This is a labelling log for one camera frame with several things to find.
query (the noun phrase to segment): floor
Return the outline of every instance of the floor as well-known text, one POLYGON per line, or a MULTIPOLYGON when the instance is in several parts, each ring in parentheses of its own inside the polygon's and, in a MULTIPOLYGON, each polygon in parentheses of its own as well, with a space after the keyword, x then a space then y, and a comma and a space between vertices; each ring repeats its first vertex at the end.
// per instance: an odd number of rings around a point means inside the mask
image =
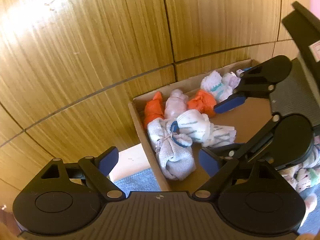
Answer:
POLYGON ((109 174, 110 180, 116 181, 148 168, 148 159, 142 145, 138 144, 119 152, 119 161, 109 174))

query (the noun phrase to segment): blue carpet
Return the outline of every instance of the blue carpet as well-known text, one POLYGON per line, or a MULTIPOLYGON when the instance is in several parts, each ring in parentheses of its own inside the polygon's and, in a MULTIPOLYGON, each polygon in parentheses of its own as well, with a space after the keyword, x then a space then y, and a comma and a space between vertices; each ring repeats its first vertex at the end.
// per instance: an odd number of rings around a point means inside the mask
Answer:
POLYGON ((315 193, 318 197, 318 204, 316 209, 311 212, 307 220, 304 222, 303 226, 299 228, 298 232, 317 234, 320 230, 320 184, 312 188, 307 188, 300 193, 300 196, 305 199, 311 193, 315 193))
POLYGON ((114 184, 119 187, 127 197, 130 191, 161 191, 151 168, 117 180, 114 184))

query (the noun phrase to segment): orange sock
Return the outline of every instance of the orange sock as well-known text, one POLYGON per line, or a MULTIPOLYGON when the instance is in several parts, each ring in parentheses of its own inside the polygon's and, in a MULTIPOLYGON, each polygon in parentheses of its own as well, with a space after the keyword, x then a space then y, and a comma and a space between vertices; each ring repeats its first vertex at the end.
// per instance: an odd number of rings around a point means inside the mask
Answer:
POLYGON ((162 95, 157 91, 152 100, 150 100, 144 108, 144 122, 143 126, 147 129, 148 123, 160 117, 164 119, 164 107, 162 105, 162 95))
POLYGON ((209 118, 215 115, 213 107, 217 104, 213 95, 205 90, 200 89, 196 96, 187 102, 188 109, 196 109, 201 114, 207 114, 209 118))

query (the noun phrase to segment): bundled fabric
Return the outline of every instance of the bundled fabric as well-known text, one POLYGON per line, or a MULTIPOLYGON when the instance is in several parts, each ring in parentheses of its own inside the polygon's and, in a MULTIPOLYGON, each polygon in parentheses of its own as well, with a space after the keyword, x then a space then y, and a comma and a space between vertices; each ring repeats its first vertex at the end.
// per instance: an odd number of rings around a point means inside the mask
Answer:
POLYGON ((196 93, 194 98, 187 102, 188 109, 196 109, 201 114, 207 114, 209 118, 215 115, 213 107, 216 104, 217 101, 214 99, 213 95, 202 89, 196 93))
POLYGON ((238 70, 236 71, 236 76, 237 76, 237 77, 240 77, 240 75, 241 75, 243 72, 244 72, 244 70, 238 69, 238 70))
POLYGON ((309 157, 301 164, 280 171, 280 174, 297 191, 320 184, 320 145, 314 145, 309 157))
POLYGON ((164 119, 164 110, 162 105, 162 95, 157 91, 152 100, 147 102, 144 108, 144 122, 143 126, 146 129, 148 123, 156 118, 164 119))
POLYGON ((209 76, 203 78, 200 88, 211 93, 218 103, 232 95, 232 87, 224 85, 222 77, 217 71, 212 71, 209 76))
POLYGON ((156 118, 148 124, 148 135, 156 152, 160 169, 168 179, 184 180, 196 169, 192 156, 192 140, 178 134, 177 122, 156 118))
POLYGON ((320 184, 320 168, 300 169, 297 174, 297 192, 320 184))
POLYGON ((230 86, 232 89, 235 89, 241 81, 241 78, 237 77, 233 72, 226 73, 222 77, 222 84, 230 86))
POLYGON ((320 166, 320 145, 314 145, 309 157, 302 163, 305 169, 320 166))
POLYGON ((314 137, 314 142, 315 142, 315 145, 320 144, 320 136, 319 135, 314 137))
POLYGON ((211 146, 212 148, 232 144, 236 139, 236 130, 233 126, 210 124, 210 134, 202 147, 211 146))
POLYGON ((165 103, 164 117, 166 119, 176 118, 187 111, 187 101, 188 96, 183 94, 180 89, 173 90, 165 103))
POLYGON ((177 123, 181 133, 190 136, 194 142, 202 143, 203 147, 219 147, 235 140, 234 127, 214 125, 206 114, 195 109, 179 115, 177 123))

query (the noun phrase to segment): label sticker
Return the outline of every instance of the label sticker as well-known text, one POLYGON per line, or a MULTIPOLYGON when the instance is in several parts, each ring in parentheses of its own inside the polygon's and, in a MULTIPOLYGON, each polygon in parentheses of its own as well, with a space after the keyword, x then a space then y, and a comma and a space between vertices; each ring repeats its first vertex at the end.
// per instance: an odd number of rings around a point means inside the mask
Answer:
POLYGON ((314 44, 311 44, 309 46, 309 49, 311 50, 313 57, 315 58, 316 62, 320 61, 320 41, 316 41, 314 44))

